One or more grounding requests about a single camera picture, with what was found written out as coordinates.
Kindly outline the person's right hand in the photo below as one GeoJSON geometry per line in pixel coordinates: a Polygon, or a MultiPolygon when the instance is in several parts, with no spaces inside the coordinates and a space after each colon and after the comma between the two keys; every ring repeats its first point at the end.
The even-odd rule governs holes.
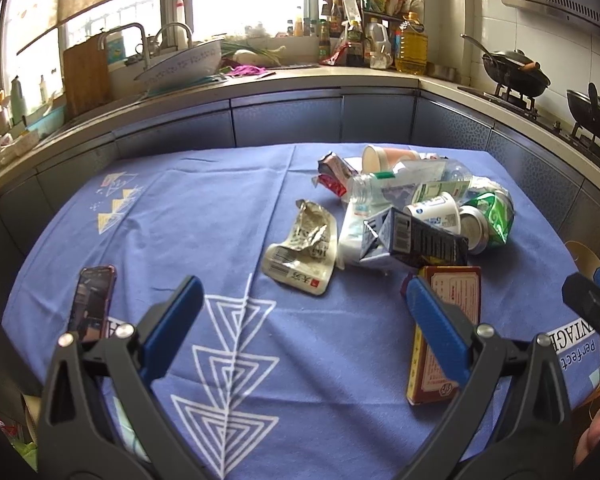
{"type": "Polygon", "coordinates": [[[579,439],[573,465],[579,466],[591,454],[598,442],[600,442],[600,409],[592,419],[591,425],[579,439]]]}

